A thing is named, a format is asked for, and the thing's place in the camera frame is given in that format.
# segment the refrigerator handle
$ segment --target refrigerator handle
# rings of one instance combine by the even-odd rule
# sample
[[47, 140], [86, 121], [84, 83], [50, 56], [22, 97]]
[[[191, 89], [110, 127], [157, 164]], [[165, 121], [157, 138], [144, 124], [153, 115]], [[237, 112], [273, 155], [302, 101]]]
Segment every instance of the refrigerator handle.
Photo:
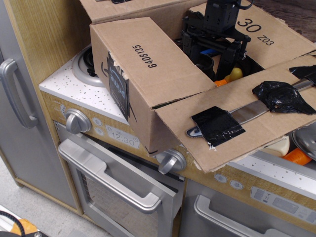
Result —
[[0, 65], [0, 80], [2, 82], [4, 91], [9, 100], [9, 103], [17, 116], [18, 120], [25, 128], [32, 128], [38, 124], [38, 119], [29, 116], [23, 107], [22, 101], [19, 97], [13, 74], [18, 69], [16, 62], [9, 58]]
[[202, 219], [207, 220], [238, 237], [291, 237], [276, 229], [268, 229], [264, 234], [256, 232], [236, 221], [233, 221], [209, 209], [211, 199], [198, 195], [194, 202], [194, 211]]

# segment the white countertop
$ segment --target white countertop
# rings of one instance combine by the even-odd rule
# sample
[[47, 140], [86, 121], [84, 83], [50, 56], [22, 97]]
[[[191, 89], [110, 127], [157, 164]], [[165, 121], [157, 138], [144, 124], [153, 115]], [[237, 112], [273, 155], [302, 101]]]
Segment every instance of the white countertop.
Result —
[[128, 124], [106, 88], [87, 85], [74, 76], [74, 58], [39, 84], [40, 90]]

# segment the oven door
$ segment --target oven door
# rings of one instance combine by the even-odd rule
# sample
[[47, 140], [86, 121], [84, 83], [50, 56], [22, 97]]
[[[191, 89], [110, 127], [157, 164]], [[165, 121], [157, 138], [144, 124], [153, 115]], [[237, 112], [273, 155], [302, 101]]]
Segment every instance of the oven door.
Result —
[[170, 237], [184, 183], [55, 123], [84, 213], [115, 237]]
[[314, 237], [315, 234], [188, 180], [180, 237]]

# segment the printed logo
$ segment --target printed logo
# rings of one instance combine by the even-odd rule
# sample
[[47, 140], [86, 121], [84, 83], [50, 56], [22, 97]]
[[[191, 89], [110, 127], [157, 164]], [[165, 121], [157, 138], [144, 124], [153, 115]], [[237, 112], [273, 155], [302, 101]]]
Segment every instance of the printed logo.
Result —
[[[123, 78], [123, 70], [119, 66], [114, 66], [114, 60], [110, 53], [107, 57], [109, 74], [110, 94], [122, 114], [128, 120], [129, 117], [129, 98], [128, 98], [128, 81]], [[102, 71], [105, 73], [103, 64], [101, 64]]]

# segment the oven control panel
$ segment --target oven control panel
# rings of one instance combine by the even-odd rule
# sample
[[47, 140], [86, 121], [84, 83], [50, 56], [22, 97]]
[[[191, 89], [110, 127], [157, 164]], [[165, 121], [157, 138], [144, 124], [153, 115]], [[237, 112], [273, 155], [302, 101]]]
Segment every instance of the oven control panel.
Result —
[[293, 201], [287, 200], [281, 196], [267, 192], [257, 187], [251, 188], [251, 198], [308, 223], [316, 225], [316, 211], [304, 207], [303, 205], [297, 204]]

